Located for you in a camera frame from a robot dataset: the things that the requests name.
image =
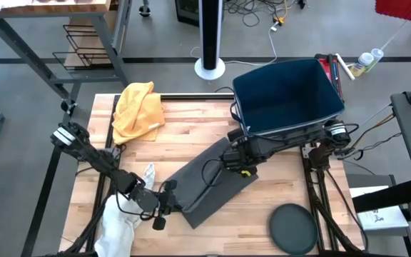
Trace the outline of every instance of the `red object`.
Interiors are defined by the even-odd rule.
[[[376,0],[375,11],[411,21],[411,0]]]
[[[315,57],[313,57],[313,58],[317,59],[320,62],[322,68],[325,70],[326,76],[331,81],[331,83],[333,84],[333,86],[335,87],[337,92],[339,93],[340,99],[342,99],[342,101],[343,101],[342,86],[340,85],[339,63],[338,63],[338,60],[337,60],[337,56],[333,55],[333,63],[335,64],[337,78],[338,78],[337,80],[335,80],[335,78],[331,77],[331,74],[333,74],[334,71],[333,71],[333,67],[331,67],[331,65],[328,62],[328,55],[327,54],[316,54]]]

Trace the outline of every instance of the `black round disc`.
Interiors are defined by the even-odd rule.
[[[272,212],[269,233],[278,248],[296,256],[310,252],[318,240],[318,228],[312,214],[294,203],[283,204]]]

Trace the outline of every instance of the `butcher block tabletop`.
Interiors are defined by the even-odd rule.
[[[105,145],[114,96],[97,94],[94,99],[88,131],[96,148]],[[159,128],[156,140],[130,141],[120,164],[120,168],[142,176],[145,167],[154,163],[155,190],[178,169],[237,127],[230,117],[230,100],[170,100],[162,101],[162,104],[166,125]],[[331,159],[330,165],[331,174],[354,211],[342,162]],[[87,167],[89,164],[84,163],[78,169]],[[271,242],[266,225],[272,210],[281,204],[296,203],[310,210],[299,148],[275,154],[267,163],[258,166],[258,175],[257,181],[196,229],[188,225],[181,213],[166,216],[163,231],[153,230],[153,221],[142,222],[136,229],[131,255],[285,254]],[[76,240],[90,220],[97,183],[98,173],[94,170],[76,177],[60,251]],[[360,230],[328,175],[325,183],[334,220],[357,247],[363,248]],[[325,247],[330,248],[324,221],[321,219],[320,223]],[[317,252],[315,247],[311,254]]]
[[[107,12],[111,0],[33,0],[26,6],[4,8],[0,14],[67,14]]]

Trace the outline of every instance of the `red cloth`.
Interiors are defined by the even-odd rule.
[[[411,0],[376,0],[375,11],[411,21]]]

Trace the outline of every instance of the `yellow clip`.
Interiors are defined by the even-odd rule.
[[[251,176],[251,173],[249,171],[241,171],[240,173],[242,175]]]
[[[273,18],[274,22],[278,22],[278,26],[282,26],[285,23],[284,18]]]

